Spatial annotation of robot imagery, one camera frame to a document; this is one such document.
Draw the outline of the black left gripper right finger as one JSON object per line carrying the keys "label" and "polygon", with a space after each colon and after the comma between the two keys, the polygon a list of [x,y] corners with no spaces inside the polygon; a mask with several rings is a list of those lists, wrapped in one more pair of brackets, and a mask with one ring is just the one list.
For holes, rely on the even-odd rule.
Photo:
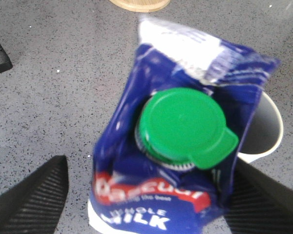
{"label": "black left gripper right finger", "polygon": [[238,159],[224,217],[233,234],[293,234],[293,190]]}

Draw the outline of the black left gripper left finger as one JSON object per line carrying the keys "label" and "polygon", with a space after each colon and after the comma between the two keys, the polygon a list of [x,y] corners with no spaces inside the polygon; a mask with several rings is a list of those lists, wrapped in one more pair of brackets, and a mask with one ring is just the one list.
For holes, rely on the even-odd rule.
{"label": "black left gripper left finger", "polygon": [[69,189],[66,156],[54,156],[0,195],[0,234],[52,234]]}

